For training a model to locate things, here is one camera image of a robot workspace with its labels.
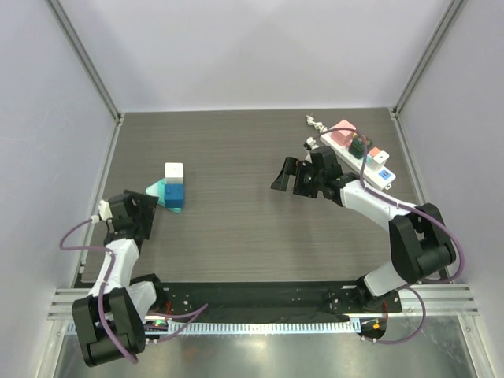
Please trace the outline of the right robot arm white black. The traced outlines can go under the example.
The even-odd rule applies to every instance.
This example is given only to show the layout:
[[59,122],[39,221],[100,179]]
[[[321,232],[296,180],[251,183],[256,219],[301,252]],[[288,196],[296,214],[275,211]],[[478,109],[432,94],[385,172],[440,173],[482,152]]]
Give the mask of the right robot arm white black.
[[374,191],[357,174],[344,173],[330,147],[311,150],[306,160],[286,157],[271,188],[287,190],[290,178],[295,180],[295,195],[316,198],[322,194],[387,231],[389,261],[356,282],[354,298],[360,309],[373,311],[393,291],[415,284],[455,262],[452,239],[436,206],[431,203],[416,206]]

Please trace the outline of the white power strip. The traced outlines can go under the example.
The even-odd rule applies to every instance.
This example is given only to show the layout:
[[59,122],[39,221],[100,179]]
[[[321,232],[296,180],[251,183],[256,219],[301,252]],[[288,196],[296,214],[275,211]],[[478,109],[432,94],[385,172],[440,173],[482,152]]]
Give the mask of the white power strip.
[[[363,159],[357,159],[351,155],[349,153],[350,146],[339,146],[330,138],[329,133],[322,135],[320,140],[324,145],[330,146],[337,156],[357,174],[360,173]],[[386,164],[379,170],[373,170],[370,163],[371,161],[368,161],[366,158],[364,180],[379,191],[389,190],[396,179],[396,175],[386,167]]]

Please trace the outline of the large pink cube plug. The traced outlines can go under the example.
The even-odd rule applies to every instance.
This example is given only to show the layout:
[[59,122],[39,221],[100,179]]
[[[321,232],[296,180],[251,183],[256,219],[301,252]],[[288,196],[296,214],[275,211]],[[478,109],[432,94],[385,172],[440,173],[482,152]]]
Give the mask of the large pink cube plug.
[[355,135],[355,126],[348,120],[341,120],[332,127],[330,138],[339,146],[349,146]]

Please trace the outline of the teal triangular socket base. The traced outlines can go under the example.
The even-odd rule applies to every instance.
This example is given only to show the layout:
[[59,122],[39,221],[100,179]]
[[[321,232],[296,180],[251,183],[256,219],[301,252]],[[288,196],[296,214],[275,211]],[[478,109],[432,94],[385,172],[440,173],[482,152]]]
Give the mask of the teal triangular socket base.
[[[158,197],[158,201],[157,201],[158,205],[160,205],[160,206],[162,206],[162,207],[165,208],[165,204],[164,204],[164,185],[165,185],[165,180],[164,179],[160,179],[156,183],[151,184],[145,190],[145,193],[147,195]],[[182,211],[182,209],[168,209],[168,210],[170,210],[170,211],[172,211],[174,213],[180,213]]]

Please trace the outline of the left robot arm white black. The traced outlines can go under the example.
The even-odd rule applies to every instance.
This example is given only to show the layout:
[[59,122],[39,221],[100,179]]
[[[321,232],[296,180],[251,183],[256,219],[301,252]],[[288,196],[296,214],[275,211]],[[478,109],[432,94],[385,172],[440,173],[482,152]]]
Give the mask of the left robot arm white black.
[[150,238],[158,197],[124,191],[100,201],[92,223],[102,222],[107,234],[98,278],[87,296],[72,304],[72,319],[84,362],[95,367],[120,358],[138,361],[146,346],[144,318],[161,313],[167,295],[150,274],[132,278],[144,241]]

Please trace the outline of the small pink cube plug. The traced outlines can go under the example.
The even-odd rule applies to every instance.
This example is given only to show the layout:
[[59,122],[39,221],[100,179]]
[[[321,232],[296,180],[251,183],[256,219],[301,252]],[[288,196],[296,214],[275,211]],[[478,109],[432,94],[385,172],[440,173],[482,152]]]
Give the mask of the small pink cube plug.
[[378,155],[381,152],[381,149],[378,147],[373,147],[369,152],[368,152],[368,157],[367,160],[371,161],[376,155]]

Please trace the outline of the blue cube socket plug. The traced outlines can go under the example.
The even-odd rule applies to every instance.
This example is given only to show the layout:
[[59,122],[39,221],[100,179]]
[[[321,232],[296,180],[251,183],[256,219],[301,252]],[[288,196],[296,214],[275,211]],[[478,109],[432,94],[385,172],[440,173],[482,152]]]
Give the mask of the blue cube socket plug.
[[184,186],[182,183],[164,185],[164,204],[167,209],[182,209],[184,204]]

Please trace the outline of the white charger plug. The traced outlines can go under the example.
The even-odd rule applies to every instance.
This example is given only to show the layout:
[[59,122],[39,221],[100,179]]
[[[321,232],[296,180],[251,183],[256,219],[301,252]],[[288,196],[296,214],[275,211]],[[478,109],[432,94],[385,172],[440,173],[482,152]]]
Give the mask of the white charger plug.
[[384,167],[389,157],[389,153],[385,150],[381,150],[379,153],[373,155],[370,163],[372,169],[379,170]]

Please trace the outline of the white cube socket plug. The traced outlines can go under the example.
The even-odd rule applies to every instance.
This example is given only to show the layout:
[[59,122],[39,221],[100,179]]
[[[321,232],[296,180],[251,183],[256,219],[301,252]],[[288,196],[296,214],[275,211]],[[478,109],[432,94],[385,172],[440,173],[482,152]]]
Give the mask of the white cube socket plug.
[[166,184],[183,184],[184,167],[182,162],[166,162],[164,168]]

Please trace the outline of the dark green patterned cube plug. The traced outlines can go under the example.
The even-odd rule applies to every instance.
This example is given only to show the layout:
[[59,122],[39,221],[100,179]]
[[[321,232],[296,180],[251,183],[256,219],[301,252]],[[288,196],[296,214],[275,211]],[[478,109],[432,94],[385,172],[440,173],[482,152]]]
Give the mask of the dark green patterned cube plug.
[[373,147],[374,142],[371,139],[367,139],[366,137],[362,138],[357,133],[354,133],[349,147],[349,153],[357,159],[362,159],[367,156],[365,152],[369,152]]

